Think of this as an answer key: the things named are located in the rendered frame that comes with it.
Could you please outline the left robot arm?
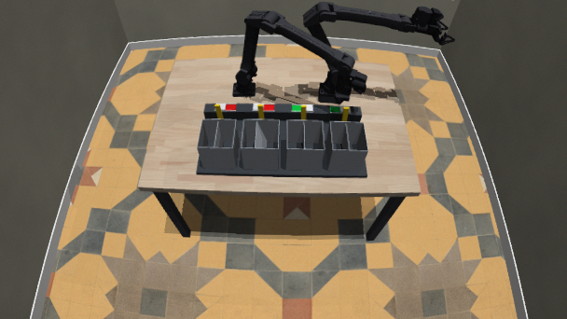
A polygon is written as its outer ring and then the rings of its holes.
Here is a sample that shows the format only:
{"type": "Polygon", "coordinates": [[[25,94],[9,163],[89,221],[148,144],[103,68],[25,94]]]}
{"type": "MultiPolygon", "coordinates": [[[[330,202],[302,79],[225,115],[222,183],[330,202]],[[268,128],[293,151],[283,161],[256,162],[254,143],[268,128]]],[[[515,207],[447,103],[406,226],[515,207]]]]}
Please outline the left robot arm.
{"type": "MultiPolygon", "coordinates": [[[[417,7],[412,17],[408,17],[399,13],[388,14],[359,8],[341,7],[331,2],[319,2],[303,14],[303,24],[313,37],[331,47],[319,22],[355,21],[389,27],[399,32],[417,32],[422,34],[425,33],[426,23],[428,23],[427,32],[436,34],[439,29],[436,22],[443,18],[441,11],[433,7],[431,9],[428,7],[417,7]]],[[[327,61],[325,62],[329,71],[327,72],[325,82],[319,85],[320,96],[334,97],[333,84],[335,81],[338,81],[339,71],[327,61]]]]}

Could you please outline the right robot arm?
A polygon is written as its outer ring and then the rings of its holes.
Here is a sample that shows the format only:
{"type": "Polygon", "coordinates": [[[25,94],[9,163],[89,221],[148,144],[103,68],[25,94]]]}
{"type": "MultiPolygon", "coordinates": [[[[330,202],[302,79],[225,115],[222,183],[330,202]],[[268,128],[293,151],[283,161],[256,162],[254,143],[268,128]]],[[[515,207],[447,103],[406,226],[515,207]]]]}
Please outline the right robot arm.
{"type": "Polygon", "coordinates": [[[338,83],[344,86],[350,84],[349,86],[344,87],[342,95],[351,95],[352,88],[359,94],[366,92],[365,84],[367,75],[353,69],[355,59],[352,56],[346,52],[343,53],[340,50],[333,49],[319,39],[298,29],[296,26],[287,22],[283,15],[275,11],[252,11],[244,19],[244,22],[246,25],[246,31],[240,68],[241,70],[235,76],[237,82],[233,84],[233,96],[256,94],[256,83],[252,82],[252,78],[257,76],[255,56],[259,29],[271,35],[282,35],[334,66],[335,69],[339,71],[338,83]]]}

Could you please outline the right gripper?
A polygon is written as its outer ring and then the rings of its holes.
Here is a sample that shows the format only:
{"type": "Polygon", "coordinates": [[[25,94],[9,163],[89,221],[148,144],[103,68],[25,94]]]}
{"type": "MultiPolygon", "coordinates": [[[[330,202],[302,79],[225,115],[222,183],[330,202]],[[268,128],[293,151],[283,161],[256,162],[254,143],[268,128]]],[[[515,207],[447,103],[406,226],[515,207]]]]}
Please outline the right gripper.
{"type": "MultiPolygon", "coordinates": [[[[349,84],[349,85],[350,85],[350,84],[349,84]]],[[[338,83],[338,81],[337,81],[337,82],[334,82],[334,84],[333,84],[333,92],[334,92],[334,98],[337,99],[337,100],[335,99],[336,102],[337,102],[337,104],[342,104],[344,101],[345,101],[345,102],[349,102],[349,101],[350,101],[350,95],[342,95],[343,90],[344,90],[344,87],[347,87],[347,86],[349,86],[349,85],[344,86],[344,85],[340,85],[340,84],[338,83]],[[336,97],[335,97],[335,95],[336,95],[336,97]],[[340,99],[340,101],[339,101],[339,99],[340,99]]]]}

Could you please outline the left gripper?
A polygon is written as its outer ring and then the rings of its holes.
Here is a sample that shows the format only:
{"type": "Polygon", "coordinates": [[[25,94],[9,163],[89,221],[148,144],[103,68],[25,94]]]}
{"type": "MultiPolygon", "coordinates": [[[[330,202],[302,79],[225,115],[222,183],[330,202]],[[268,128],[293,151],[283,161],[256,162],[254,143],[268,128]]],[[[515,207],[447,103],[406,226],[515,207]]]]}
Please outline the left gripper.
{"type": "Polygon", "coordinates": [[[450,42],[454,42],[454,41],[455,41],[455,38],[453,38],[451,35],[449,35],[449,34],[446,33],[446,32],[445,32],[444,35],[442,35],[441,38],[440,38],[439,35],[442,34],[442,31],[441,31],[441,30],[448,30],[449,27],[448,27],[447,25],[445,25],[442,21],[438,21],[436,24],[437,24],[437,26],[438,26],[439,28],[441,27],[441,24],[442,24],[445,28],[440,28],[440,29],[438,29],[438,31],[437,31],[436,34],[429,33],[429,32],[427,32],[427,30],[428,30],[428,23],[426,23],[427,28],[426,28],[425,34],[426,34],[426,35],[431,35],[431,36],[433,37],[433,39],[434,39],[436,42],[438,42],[438,44],[441,45],[441,46],[442,46],[442,45],[445,45],[445,44],[447,44],[447,43],[450,43],[450,42]],[[447,37],[449,37],[449,38],[452,39],[452,40],[444,41],[447,37]]]}

